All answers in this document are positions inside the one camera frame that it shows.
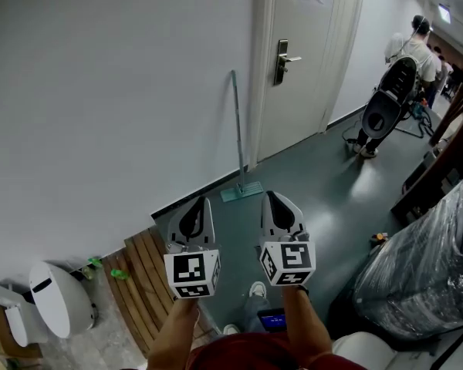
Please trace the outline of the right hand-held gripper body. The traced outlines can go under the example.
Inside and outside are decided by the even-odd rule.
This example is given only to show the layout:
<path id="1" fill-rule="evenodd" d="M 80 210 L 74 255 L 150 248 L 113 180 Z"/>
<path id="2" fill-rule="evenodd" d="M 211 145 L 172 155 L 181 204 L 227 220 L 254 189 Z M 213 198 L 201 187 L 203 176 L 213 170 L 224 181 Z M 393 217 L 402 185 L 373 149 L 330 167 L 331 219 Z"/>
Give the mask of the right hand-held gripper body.
<path id="1" fill-rule="evenodd" d="M 315 244 L 306 231 L 263 240 L 260 249 L 259 263 L 272 286 L 303 285 L 316 270 Z"/>

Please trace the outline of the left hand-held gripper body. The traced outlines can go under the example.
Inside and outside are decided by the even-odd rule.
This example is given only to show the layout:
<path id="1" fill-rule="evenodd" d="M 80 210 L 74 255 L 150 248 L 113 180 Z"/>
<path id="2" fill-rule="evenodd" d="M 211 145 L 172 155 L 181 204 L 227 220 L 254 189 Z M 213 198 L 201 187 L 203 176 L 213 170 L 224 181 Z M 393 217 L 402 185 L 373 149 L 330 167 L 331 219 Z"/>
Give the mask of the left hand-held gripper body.
<path id="1" fill-rule="evenodd" d="M 215 294 L 221 272 L 220 247 L 211 244 L 165 244 L 167 282 L 177 299 L 206 298 Z"/>

